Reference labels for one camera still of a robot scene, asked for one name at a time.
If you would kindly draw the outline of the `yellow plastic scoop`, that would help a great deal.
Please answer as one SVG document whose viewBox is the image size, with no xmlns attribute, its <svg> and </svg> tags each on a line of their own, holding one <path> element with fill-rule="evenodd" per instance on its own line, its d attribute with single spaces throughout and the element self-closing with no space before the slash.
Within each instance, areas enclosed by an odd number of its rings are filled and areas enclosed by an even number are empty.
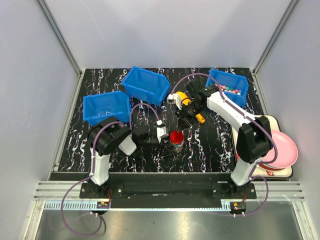
<svg viewBox="0 0 320 240">
<path fill-rule="evenodd" d="M 181 91 L 177 91 L 176 94 L 179 95 L 180 99 L 181 99 L 181 104 L 183 106 L 187 106 L 191 100 L 189 99 L 189 97 L 184 93 L 184 92 L 181 92 Z M 195 115 L 195 118 L 197 119 L 197 121 L 200 123 L 200 124 L 203 124 L 205 122 L 205 119 L 204 117 L 198 113 L 197 115 Z"/>
</svg>

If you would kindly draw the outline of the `red jar lid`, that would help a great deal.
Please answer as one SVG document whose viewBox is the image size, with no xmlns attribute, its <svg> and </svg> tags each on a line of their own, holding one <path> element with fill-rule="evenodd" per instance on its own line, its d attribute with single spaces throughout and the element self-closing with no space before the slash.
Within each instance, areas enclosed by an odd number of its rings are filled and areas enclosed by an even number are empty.
<svg viewBox="0 0 320 240">
<path fill-rule="evenodd" d="M 184 141 L 185 136 L 184 136 L 183 132 L 174 130 L 170 133 L 169 138 L 172 143 L 181 144 Z"/>
</svg>

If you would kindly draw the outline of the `clear plastic jar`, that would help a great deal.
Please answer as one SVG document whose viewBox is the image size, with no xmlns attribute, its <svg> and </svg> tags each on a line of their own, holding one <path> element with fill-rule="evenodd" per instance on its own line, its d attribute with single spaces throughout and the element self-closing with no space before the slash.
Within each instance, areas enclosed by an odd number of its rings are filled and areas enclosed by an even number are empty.
<svg viewBox="0 0 320 240">
<path fill-rule="evenodd" d="M 169 139 L 169 149 L 174 151 L 175 153 L 180 153 L 183 149 L 184 140 L 178 139 L 174 140 L 172 138 Z"/>
</svg>

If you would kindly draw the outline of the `blue bin with star candies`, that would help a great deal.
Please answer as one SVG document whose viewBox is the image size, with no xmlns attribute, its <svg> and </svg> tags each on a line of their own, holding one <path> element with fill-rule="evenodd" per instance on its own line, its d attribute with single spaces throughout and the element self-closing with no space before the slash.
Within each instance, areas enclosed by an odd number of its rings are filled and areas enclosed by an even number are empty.
<svg viewBox="0 0 320 240">
<path fill-rule="evenodd" d="M 129 97 L 161 106 L 170 89 L 170 82 L 163 74 L 134 66 L 121 82 Z"/>
</svg>

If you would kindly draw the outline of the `blue bin with lollipops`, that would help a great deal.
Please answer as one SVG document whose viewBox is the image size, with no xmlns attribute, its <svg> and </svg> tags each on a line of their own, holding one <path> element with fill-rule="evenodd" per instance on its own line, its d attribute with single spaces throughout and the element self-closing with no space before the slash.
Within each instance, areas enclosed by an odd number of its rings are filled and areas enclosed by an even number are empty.
<svg viewBox="0 0 320 240">
<path fill-rule="evenodd" d="M 115 117 L 118 121 L 127 123 L 130 120 L 130 113 L 130 98 L 121 90 L 83 97 L 82 119 L 88 122 L 90 126 L 110 117 Z"/>
</svg>

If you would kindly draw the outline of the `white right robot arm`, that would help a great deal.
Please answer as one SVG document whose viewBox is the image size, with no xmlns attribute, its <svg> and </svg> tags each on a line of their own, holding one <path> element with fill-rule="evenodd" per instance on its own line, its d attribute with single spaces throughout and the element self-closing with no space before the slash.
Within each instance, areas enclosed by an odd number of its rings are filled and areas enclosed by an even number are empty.
<svg viewBox="0 0 320 240">
<path fill-rule="evenodd" d="M 205 109 L 220 115 L 237 131 L 236 152 L 238 161 L 231 173 L 226 192 L 232 198 L 239 198 L 251 181 L 253 172 L 263 157 L 273 149 L 270 122 L 265 116 L 256 117 L 232 102 L 218 84 L 202 86 L 199 81 L 187 84 L 191 95 L 190 102 L 172 92 L 167 102 L 175 104 L 179 132 L 194 124 L 196 115 Z"/>
</svg>

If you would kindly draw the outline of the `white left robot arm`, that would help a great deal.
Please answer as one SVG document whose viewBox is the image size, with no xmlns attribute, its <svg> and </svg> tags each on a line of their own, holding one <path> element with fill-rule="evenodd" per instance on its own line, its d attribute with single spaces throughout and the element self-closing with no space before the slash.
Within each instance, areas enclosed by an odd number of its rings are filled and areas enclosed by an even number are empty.
<svg viewBox="0 0 320 240">
<path fill-rule="evenodd" d="M 103 198 L 111 192 L 107 185 L 109 162 L 116 150 L 128 157 L 136 158 L 142 153 L 143 146 L 159 146 L 168 135 L 168 129 L 162 120 L 156 122 L 155 135 L 133 133 L 114 116 L 90 127 L 87 135 L 91 154 L 91 171 L 87 181 L 89 191 L 97 198 Z"/>
</svg>

